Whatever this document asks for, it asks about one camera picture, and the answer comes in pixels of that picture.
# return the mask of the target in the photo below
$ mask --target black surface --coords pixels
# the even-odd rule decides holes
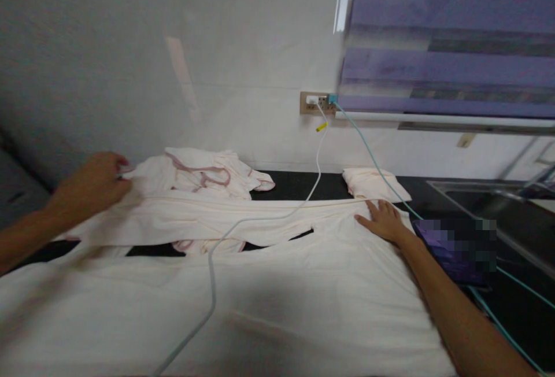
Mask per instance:
[[[453,203],[428,185],[422,178],[398,177],[411,194],[411,207],[425,219],[466,218]],[[555,301],[555,282],[497,239],[498,266],[532,287],[550,301]],[[555,311],[521,285],[497,272],[491,277],[491,291],[483,298],[507,332],[544,371],[555,371]]]
[[[297,172],[268,172],[276,187],[268,192],[252,192],[253,200],[303,200],[310,193],[317,175],[315,173]],[[462,179],[426,179],[398,177],[398,181],[412,196],[411,207],[425,219],[468,218],[453,203],[438,193],[427,180]],[[322,175],[320,184],[314,191],[313,200],[321,199],[349,199],[347,185],[339,174],[326,173]],[[396,204],[404,209],[403,204]],[[37,261],[49,261],[59,257],[75,246],[73,242],[53,242],[44,249],[27,259],[24,264]],[[244,250],[256,250],[257,246],[247,244]],[[503,260],[498,265],[509,273],[533,287],[549,300],[555,301],[555,282],[543,272],[531,265],[499,239],[497,240],[497,254]],[[183,257],[173,249],[171,244],[158,246],[134,247],[128,256],[171,256]],[[484,299],[509,331],[512,337],[545,371],[555,371],[555,311],[539,298],[522,288],[520,285],[501,273],[491,278],[492,291],[484,293]]]

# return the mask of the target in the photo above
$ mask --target right hand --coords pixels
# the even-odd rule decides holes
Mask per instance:
[[[380,200],[378,203],[379,209],[370,201],[366,201],[366,205],[372,215],[372,221],[360,215],[355,215],[354,218],[359,224],[370,230],[370,232],[397,246],[407,237],[414,236],[403,225],[399,211],[389,202]]]

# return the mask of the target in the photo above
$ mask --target light blue cable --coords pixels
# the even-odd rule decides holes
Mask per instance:
[[[384,180],[384,182],[386,182],[386,184],[389,186],[389,188],[393,191],[393,193],[395,195],[397,195],[397,198],[399,198],[403,204],[405,204],[405,206],[407,207],[407,209],[412,212],[414,214],[414,216],[416,216],[418,219],[423,219],[420,215],[418,215],[410,206],[409,204],[407,204],[405,202],[405,200],[403,198],[401,198],[401,196],[397,193],[397,191],[395,190],[395,188],[387,181],[386,177],[383,175],[382,170],[380,169],[380,166],[378,166],[378,162],[376,162],[376,159],[374,158],[374,155],[372,154],[372,151],[370,150],[370,147],[368,146],[368,143],[366,143],[366,139],[364,138],[364,135],[362,134],[362,132],[360,131],[360,129],[357,127],[357,125],[354,123],[354,121],[351,119],[351,117],[349,117],[349,115],[347,115],[347,113],[345,112],[345,110],[343,110],[343,108],[341,108],[341,106],[337,103],[334,102],[334,104],[337,106],[337,108],[345,115],[345,117],[351,122],[351,124],[353,125],[353,127],[355,128],[355,130],[358,131],[358,134],[360,136],[360,138],[362,139],[362,141],[364,142],[364,145],[366,146],[366,149],[368,150],[368,153],[370,154],[370,157],[372,158],[372,161],[374,162],[374,165],[376,166],[376,169],[378,170],[378,172],[380,173],[380,176],[382,177],[382,179]],[[511,279],[513,279],[516,283],[520,284],[521,286],[523,286],[525,289],[529,290],[530,292],[534,293],[537,297],[539,297],[542,301],[546,302],[549,306],[551,306],[552,308],[555,309],[555,305],[553,305],[549,300],[547,300],[545,297],[541,296],[538,292],[536,292],[535,290],[533,290],[532,288],[530,288],[529,286],[527,286],[526,284],[524,284],[523,282],[521,282],[520,280],[518,280],[516,277],[514,277],[513,275],[511,275],[509,272],[506,272],[505,270],[503,270],[501,267],[497,268],[500,272],[502,272],[503,274],[505,274],[506,276],[510,277]],[[474,295],[474,297],[478,300],[478,302],[481,304],[481,306],[484,308],[484,310],[490,315],[490,317],[494,320],[494,322],[496,323],[498,329],[501,332],[501,335],[503,335],[505,337],[505,339],[507,339],[507,341],[509,341],[513,347],[515,347],[515,349],[520,352],[520,354],[526,358],[530,364],[532,364],[544,377],[547,377],[547,375],[545,374],[545,372],[542,370],[542,368],[536,364],[529,356],[528,354],[520,347],[520,345],[513,339],[513,337],[511,335],[509,335],[509,333],[507,332],[507,330],[505,329],[505,327],[503,325],[501,325],[501,323],[499,322],[499,320],[497,319],[497,317],[493,314],[493,312],[491,311],[491,309],[489,308],[489,306],[487,306],[486,301],[482,298],[482,296],[476,291],[476,289],[474,289],[473,287],[469,286],[472,294]]]
[[[536,362],[531,359],[528,354],[520,347],[520,345],[513,339],[513,337],[507,332],[507,330],[505,329],[505,327],[503,325],[501,325],[501,322],[499,322],[499,320],[497,319],[497,317],[493,314],[493,312],[491,311],[490,307],[487,305],[486,301],[482,298],[482,295],[480,295],[480,292],[476,291],[476,289],[474,289],[473,287],[469,286],[470,291],[472,292],[472,294],[474,295],[474,297],[476,298],[476,300],[478,300],[478,302],[481,304],[482,308],[487,312],[487,314],[495,321],[496,325],[497,325],[497,329],[498,331],[501,332],[501,335],[503,335],[505,337],[505,339],[507,341],[510,342],[510,344],[524,357],[528,360],[528,362],[530,364],[532,364],[536,370],[538,370],[538,372],[543,376],[543,377],[547,377],[547,374],[545,374],[545,371],[538,365],[536,364]]]
[[[424,219],[422,218],[420,215],[418,215],[410,206],[409,204],[407,204],[405,202],[405,200],[403,198],[401,198],[401,195],[399,195],[397,193],[397,191],[395,190],[395,188],[393,186],[391,186],[391,184],[387,181],[386,177],[383,175],[382,170],[380,169],[380,166],[378,165],[378,162],[376,161],[376,159],[374,158],[374,155],[372,154],[372,151],[370,150],[370,147],[368,146],[368,143],[366,143],[366,139],[364,138],[364,136],[362,135],[362,132],[360,131],[360,129],[357,127],[357,125],[354,123],[354,121],[351,119],[351,117],[349,117],[347,115],[347,113],[345,112],[345,110],[343,110],[343,108],[341,108],[341,106],[336,102],[335,105],[337,106],[337,108],[339,108],[339,110],[341,110],[341,112],[343,114],[345,114],[345,117],[347,117],[347,119],[351,122],[351,124],[353,125],[353,127],[355,128],[355,130],[358,131],[358,134],[360,135],[360,138],[362,139],[362,141],[364,142],[364,145],[366,146],[366,149],[368,150],[368,153],[370,153],[370,157],[372,157],[372,161],[374,162],[374,166],[376,167],[376,169],[378,170],[378,172],[380,173],[380,176],[382,177],[382,179],[384,180],[384,182],[386,182],[386,184],[389,186],[389,188],[393,191],[393,193],[395,195],[397,195],[397,198],[399,198],[403,204],[405,204],[406,208],[411,211],[413,213],[413,215],[415,217],[417,217],[418,219]]]
[[[513,279],[515,282],[517,282],[519,285],[521,285],[523,288],[525,288],[526,290],[534,293],[537,297],[539,297],[542,301],[546,302],[549,306],[551,306],[553,309],[555,309],[555,304],[553,304],[552,302],[550,302],[549,300],[547,300],[545,297],[541,296],[538,292],[536,292],[534,289],[532,289],[530,286],[528,286],[527,284],[521,282],[520,280],[518,280],[516,277],[514,277],[511,273],[503,270],[501,267],[497,267],[497,269],[503,273],[506,276],[509,276],[511,279]]]

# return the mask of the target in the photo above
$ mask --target charging cable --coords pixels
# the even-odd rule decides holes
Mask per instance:
[[[405,206],[407,207],[407,209],[414,215],[416,216],[418,219],[423,219],[420,215],[418,215],[410,206],[409,204],[407,204],[405,202],[405,200],[403,198],[401,198],[401,196],[397,193],[397,191],[395,190],[395,188],[387,181],[386,177],[383,175],[382,170],[380,169],[380,166],[378,166],[378,162],[376,162],[376,159],[374,158],[374,155],[372,154],[372,151],[370,150],[370,147],[368,146],[368,143],[366,143],[366,139],[364,138],[364,135],[362,134],[362,132],[360,131],[360,129],[357,127],[357,125],[354,123],[353,119],[351,117],[349,117],[349,115],[345,112],[345,110],[343,110],[343,108],[341,108],[341,106],[337,103],[337,101],[334,101],[335,106],[345,115],[345,117],[350,121],[350,123],[353,125],[353,127],[355,128],[355,130],[358,131],[358,134],[360,136],[360,138],[362,139],[362,141],[364,142],[364,145],[366,146],[366,149],[368,150],[368,153],[370,154],[370,157],[372,158],[372,161],[374,162],[374,165],[376,166],[376,169],[378,170],[378,172],[380,173],[380,176],[382,177],[382,179],[384,180],[384,182],[386,182],[386,184],[389,186],[389,188],[393,191],[393,193],[395,195],[397,195],[397,197],[403,202],[403,204],[405,204]],[[536,292],[535,290],[533,290],[532,288],[530,288],[529,286],[527,286],[526,284],[524,284],[523,282],[521,282],[520,280],[518,280],[516,277],[514,277],[513,275],[511,275],[509,272],[506,272],[505,270],[503,270],[502,268],[498,267],[497,268],[500,272],[502,272],[503,274],[505,274],[507,277],[513,279],[516,283],[520,284],[522,287],[524,287],[525,289],[529,290],[530,292],[532,292],[533,294],[535,294],[537,297],[539,297],[542,301],[546,302],[549,306],[551,306],[553,309],[555,309],[555,305],[553,303],[551,303],[549,300],[547,300],[545,297],[541,296],[538,292]],[[472,294],[474,295],[474,297],[476,298],[476,300],[478,301],[478,303],[480,303],[480,305],[482,306],[482,308],[488,313],[488,315],[493,319],[493,321],[495,322],[495,324],[497,325],[497,329],[501,332],[501,335],[503,335],[505,337],[505,339],[507,341],[509,341],[511,343],[511,345],[518,351],[520,352],[520,354],[526,358],[530,364],[532,364],[536,370],[538,370],[538,372],[543,376],[543,377],[547,377],[547,375],[545,374],[545,371],[542,370],[542,368],[536,364],[529,356],[528,354],[520,347],[520,345],[513,339],[513,337],[507,332],[507,330],[505,329],[505,327],[499,322],[499,320],[497,319],[497,317],[493,314],[493,312],[491,311],[491,309],[489,308],[489,306],[486,304],[486,301],[482,298],[482,296],[480,295],[480,293],[473,287],[469,286],[470,291],[472,292]]]
[[[327,126],[328,120],[325,117],[324,111],[322,110],[317,99],[316,99],[316,102],[312,102],[312,101],[310,102],[307,101],[307,102],[309,104],[316,105],[318,107],[318,110],[320,110],[322,117],[324,117],[325,123],[319,127],[319,130],[317,130],[319,132],[323,129],[323,127],[325,128],[325,126]],[[156,370],[152,374],[150,374],[149,377],[160,377],[160,375],[175,360],[175,358],[179,355],[179,353],[183,350],[183,348],[185,348],[187,344],[195,337],[198,331],[200,331],[203,328],[203,326],[208,322],[208,320],[216,310],[216,275],[214,273],[214,262],[212,261],[212,256],[214,254],[214,250],[216,250],[218,245],[223,240],[225,240],[239,224],[242,224],[247,221],[271,221],[271,220],[280,220],[280,219],[288,218],[291,215],[293,215],[295,212],[297,212],[299,209],[301,209],[303,206],[305,206],[306,203],[310,200],[310,198],[312,197],[312,194],[314,193],[314,190],[316,189],[316,186],[318,186],[318,183],[320,182],[320,178],[322,177],[322,172],[320,170],[320,149],[322,148],[322,144],[324,142],[324,138],[327,132],[328,130],[324,131],[324,135],[320,139],[320,144],[318,145],[318,151],[316,152],[316,166],[318,167],[318,178],[316,179],[316,182],[314,183],[312,190],[308,194],[308,197],[298,207],[296,207],[286,215],[276,216],[276,217],[264,217],[264,218],[244,218],[242,220],[237,221],[235,224],[233,224],[233,226],[229,230],[227,230],[227,232],[218,240],[216,245],[214,245],[212,249],[208,252],[208,270],[210,272],[210,288],[212,290],[212,304],[210,305],[210,309],[208,310],[208,313],[204,316],[204,318],[202,318],[202,320],[197,324],[197,326],[195,326],[193,330],[177,345],[177,347],[174,348],[174,350],[170,353],[170,355],[168,355],[168,357],[164,360],[164,362],[162,362],[156,368]]]

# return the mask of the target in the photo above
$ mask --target white towel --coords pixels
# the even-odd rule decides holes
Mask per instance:
[[[401,198],[405,201],[411,200],[409,193],[397,182],[397,178],[393,174],[385,170],[382,170],[382,173]],[[355,198],[383,199],[392,203],[401,202],[375,168],[343,169],[343,178],[347,182],[349,193]]]

